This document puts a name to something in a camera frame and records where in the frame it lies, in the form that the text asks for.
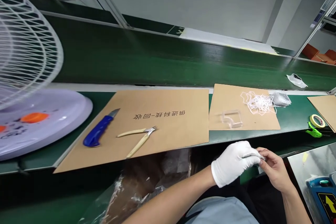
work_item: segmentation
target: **hand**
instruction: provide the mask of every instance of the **hand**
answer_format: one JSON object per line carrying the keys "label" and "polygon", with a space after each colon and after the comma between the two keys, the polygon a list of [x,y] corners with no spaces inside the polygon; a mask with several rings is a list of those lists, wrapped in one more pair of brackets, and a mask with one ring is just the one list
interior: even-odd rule
{"label": "hand", "polygon": [[259,165],[269,177],[272,185],[285,194],[295,190],[282,158],[262,147],[257,148],[257,151],[266,158],[266,161],[261,160]]}
{"label": "hand", "polygon": [[211,173],[219,188],[238,178],[247,168],[260,163],[260,155],[248,141],[230,144],[217,160],[211,163]]}

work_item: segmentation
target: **orange knob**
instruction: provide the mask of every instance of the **orange knob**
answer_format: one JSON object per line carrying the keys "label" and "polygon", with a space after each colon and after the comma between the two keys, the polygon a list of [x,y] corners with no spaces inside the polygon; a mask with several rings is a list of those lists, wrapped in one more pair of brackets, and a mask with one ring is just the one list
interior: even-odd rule
{"label": "orange knob", "polygon": [[21,122],[24,123],[37,123],[46,119],[49,115],[44,113],[31,113],[21,117]]}

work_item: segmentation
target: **white foam scrap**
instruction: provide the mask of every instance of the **white foam scrap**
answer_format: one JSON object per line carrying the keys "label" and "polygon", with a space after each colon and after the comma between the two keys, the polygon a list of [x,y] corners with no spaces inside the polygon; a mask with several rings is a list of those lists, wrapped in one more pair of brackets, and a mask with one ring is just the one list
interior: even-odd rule
{"label": "white foam scrap", "polygon": [[274,96],[272,95],[258,95],[253,91],[250,91],[248,93],[242,92],[240,97],[243,98],[243,103],[248,106],[248,109],[252,114],[259,114],[263,116],[270,111],[275,114],[277,113],[277,109],[275,108],[275,104],[273,102]]}

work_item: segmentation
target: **blue machine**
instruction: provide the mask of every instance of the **blue machine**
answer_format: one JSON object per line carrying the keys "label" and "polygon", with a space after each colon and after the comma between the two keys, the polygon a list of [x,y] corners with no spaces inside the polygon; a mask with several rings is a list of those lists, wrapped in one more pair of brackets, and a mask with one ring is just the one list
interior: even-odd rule
{"label": "blue machine", "polygon": [[307,181],[317,208],[322,216],[324,223],[336,224],[336,173],[329,177],[315,177]]}

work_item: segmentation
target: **fan guard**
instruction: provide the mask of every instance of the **fan guard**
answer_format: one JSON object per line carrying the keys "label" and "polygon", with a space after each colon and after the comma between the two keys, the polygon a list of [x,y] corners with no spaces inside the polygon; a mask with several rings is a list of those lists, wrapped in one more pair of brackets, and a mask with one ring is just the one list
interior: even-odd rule
{"label": "fan guard", "polygon": [[48,85],[63,64],[54,29],[29,0],[0,0],[0,110]]}

